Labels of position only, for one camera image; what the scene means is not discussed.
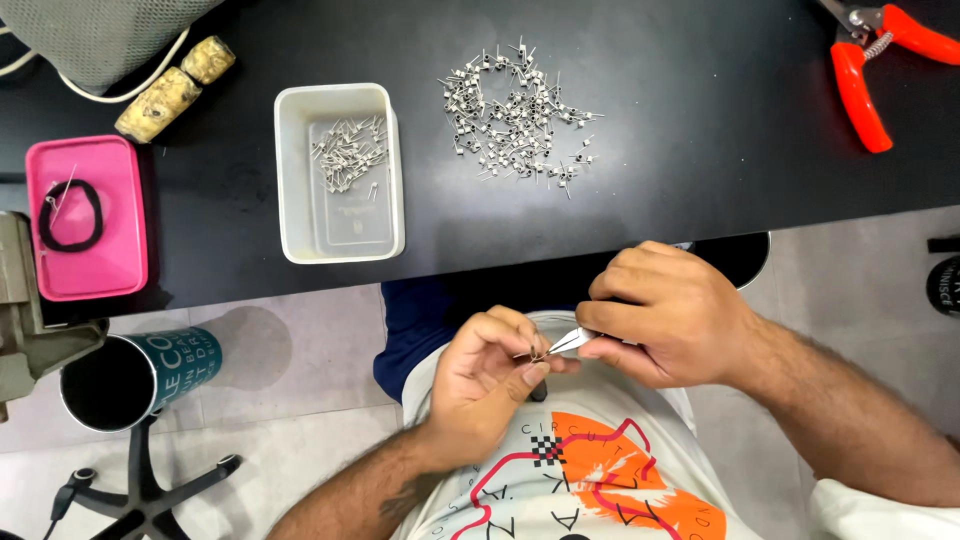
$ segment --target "teal cup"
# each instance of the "teal cup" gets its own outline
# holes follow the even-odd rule
[[[213,379],[223,361],[217,339],[196,327],[110,334],[103,347],[60,370],[60,395],[84,426],[128,430]]]

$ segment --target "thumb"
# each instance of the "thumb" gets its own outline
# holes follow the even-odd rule
[[[669,375],[637,345],[619,339],[597,337],[582,346],[577,354],[584,358],[600,358],[604,363],[622,371],[650,388],[672,385]]]
[[[491,414],[513,416],[516,408],[527,401],[527,396],[547,373],[550,373],[550,364],[547,362],[519,366],[481,401]]]

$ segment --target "checkered pattern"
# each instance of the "checkered pattern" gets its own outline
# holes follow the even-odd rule
[[[564,449],[557,448],[558,444],[564,442],[562,437],[533,436],[530,437],[530,442],[537,444],[536,448],[531,451],[537,455],[534,467],[541,467],[544,461],[547,465],[553,465],[554,461],[559,461],[561,464],[566,463],[566,460],[561,457],[561,455],[564,455]]]

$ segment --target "fingernail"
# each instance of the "fingernail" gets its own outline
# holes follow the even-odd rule
[[[530,369],[523,372],[523,381],[533,386],[539,384],[546,374],[550,373],[550,364],[546,362],[537,362]]]

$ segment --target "cork piece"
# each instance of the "cork piece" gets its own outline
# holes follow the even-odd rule
[[[201,91],[186,73],[171,67],[136,96],[113,127],[136,142],[150,142],[190,107]]]
[[[236,60],[237,57],[219,37],[210,36],[190,49],[180,63],[180,69],[200,84],[209,85],[219,79]]]

